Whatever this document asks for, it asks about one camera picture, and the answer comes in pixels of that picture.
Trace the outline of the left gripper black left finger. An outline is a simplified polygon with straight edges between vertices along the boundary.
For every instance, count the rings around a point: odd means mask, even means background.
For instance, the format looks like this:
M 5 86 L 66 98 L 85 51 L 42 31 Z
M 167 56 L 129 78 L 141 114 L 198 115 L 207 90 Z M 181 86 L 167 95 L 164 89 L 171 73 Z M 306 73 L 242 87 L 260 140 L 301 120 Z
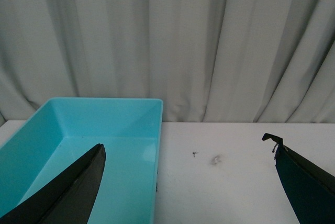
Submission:
M 1 223 L 88 223 L 106 162 L 97 144 L 48 184 L 1 217 Z

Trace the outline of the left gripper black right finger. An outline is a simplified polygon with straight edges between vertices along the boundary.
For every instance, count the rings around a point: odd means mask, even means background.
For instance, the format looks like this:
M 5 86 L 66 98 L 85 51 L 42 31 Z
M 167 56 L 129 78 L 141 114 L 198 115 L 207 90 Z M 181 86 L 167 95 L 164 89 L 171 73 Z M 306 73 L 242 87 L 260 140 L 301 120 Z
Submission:
M 265 133 L 276 145 L 275 167 L 300 223 L 334 223 L 334 176 L 296 153 L 283 138 Z

